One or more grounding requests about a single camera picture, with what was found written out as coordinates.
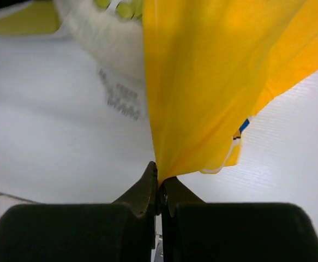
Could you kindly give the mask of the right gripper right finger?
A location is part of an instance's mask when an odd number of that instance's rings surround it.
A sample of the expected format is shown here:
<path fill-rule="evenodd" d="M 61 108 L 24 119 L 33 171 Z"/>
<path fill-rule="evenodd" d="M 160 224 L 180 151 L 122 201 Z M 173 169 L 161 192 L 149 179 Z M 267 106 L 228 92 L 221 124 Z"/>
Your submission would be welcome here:
<path fill-rule="evenodd" d="M 159 192 L 165 261 L 318 261 L 318 236 L 297 205 L 207 203 L 175 177 Z"/>

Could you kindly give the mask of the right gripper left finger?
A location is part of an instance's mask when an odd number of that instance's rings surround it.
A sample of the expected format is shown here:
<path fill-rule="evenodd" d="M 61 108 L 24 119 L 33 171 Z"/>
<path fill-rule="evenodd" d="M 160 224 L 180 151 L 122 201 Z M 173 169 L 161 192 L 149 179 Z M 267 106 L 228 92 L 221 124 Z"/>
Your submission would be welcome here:
<path fill-rule="evenodd" d="M 0 261 L 150 261 L 157 167 L 108 204 L 21 204 L 0 218 Z"/>

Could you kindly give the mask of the yellow pillowcase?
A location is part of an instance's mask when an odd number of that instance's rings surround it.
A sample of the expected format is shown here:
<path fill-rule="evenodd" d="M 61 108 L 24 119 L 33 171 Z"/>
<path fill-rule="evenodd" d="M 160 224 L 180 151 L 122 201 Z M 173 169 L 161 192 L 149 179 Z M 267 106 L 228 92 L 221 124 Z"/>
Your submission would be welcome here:
<path fill-rule="evenodd" d="M 144 1 L 158 181 L 237 163 L 241 133 L 318 70 L 318 1 Z"/>

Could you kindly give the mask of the cream quilted pillow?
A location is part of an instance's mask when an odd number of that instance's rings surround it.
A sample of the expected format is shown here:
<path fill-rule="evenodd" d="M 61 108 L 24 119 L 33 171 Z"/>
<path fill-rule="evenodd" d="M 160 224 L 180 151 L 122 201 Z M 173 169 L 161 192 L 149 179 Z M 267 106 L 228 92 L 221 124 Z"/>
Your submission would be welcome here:
<path fill-rule="evenodd" d="M 65 25 L 100 64 L 145 78 L 143 1 L 0 1 L 0 35 L 53 34 Z"/>

